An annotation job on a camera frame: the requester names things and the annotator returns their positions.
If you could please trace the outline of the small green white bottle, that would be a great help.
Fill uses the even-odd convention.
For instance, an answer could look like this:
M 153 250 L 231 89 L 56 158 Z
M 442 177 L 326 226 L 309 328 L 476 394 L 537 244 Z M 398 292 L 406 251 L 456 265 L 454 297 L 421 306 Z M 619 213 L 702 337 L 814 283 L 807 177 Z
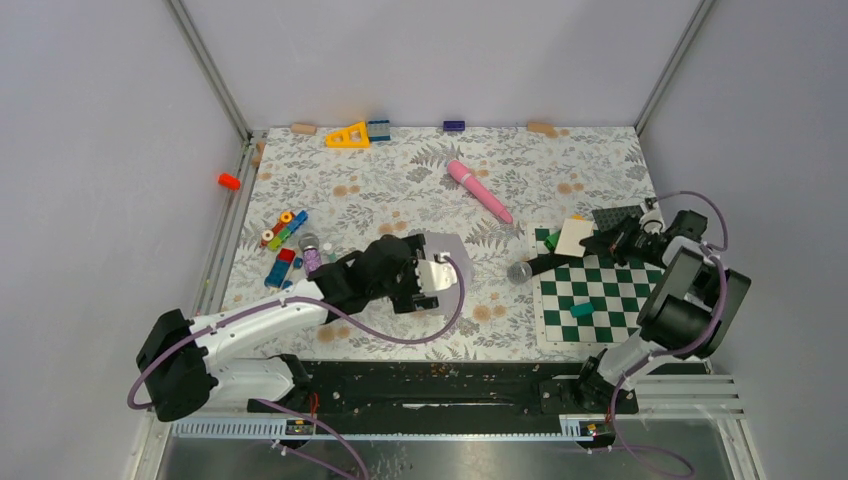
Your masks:
M 337 254 L 335 252 L 334 245 L 330 242 L 325 242 L 322 245 L 322 252 L 325 254 L 326 260 L 328 263 L 334 263 L 337 261 Z

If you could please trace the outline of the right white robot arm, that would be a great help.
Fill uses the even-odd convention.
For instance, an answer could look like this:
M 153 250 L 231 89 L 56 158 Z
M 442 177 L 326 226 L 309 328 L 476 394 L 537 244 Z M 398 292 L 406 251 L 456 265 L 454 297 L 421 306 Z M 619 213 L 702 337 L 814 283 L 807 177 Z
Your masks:
M 671 224 L 628 217 L 581 240 L 590 254 L 620 266 L 635 261 L 663 274 L 637 315 L 637 330 L 623 343 L 589 357 L 570 395 L 583 410 L 618 404 L 635 381 L 676 360 L 711 356 L 727 333 L 750 286 L 749 277 L 722 265 L 702 236 L 708 220 L 680 211 Z

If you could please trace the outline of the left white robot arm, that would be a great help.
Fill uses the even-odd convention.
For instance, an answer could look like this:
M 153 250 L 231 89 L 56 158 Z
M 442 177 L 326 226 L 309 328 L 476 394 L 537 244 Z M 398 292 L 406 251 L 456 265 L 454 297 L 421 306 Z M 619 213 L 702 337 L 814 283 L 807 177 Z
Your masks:
M 375 300 L 389 300 L 399 314 L 437 308 L 439 293 L 463 278 L 450 253 L 429 254 L 426 245 L 423 234 L 385 235 L 253 304 L 193 318 L 179 309 L 163 313 L 136 356 L 139 376 L 127 406 L 151 409 L 161 422 L 209 403 L 252 399 L 301 409 L 309 401 L 308 381 L 289 361 L 251 358 L 249 351 L 288 333 L 351 320 Z

